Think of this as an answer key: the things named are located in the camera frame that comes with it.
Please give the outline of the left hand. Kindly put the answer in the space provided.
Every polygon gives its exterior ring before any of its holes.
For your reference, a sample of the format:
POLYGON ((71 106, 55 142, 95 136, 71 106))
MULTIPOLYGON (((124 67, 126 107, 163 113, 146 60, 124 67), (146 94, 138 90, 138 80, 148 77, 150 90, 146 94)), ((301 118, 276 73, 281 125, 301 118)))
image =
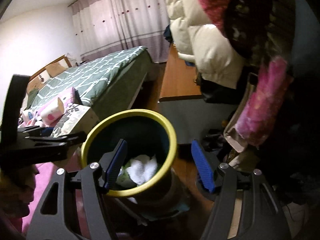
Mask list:
POLYGON ((29 215, 29 204, 34 201, 36 165, 23 167, 15 173, 16 178, 1 171, 1 210, 9 218, 23 218, 29 215))

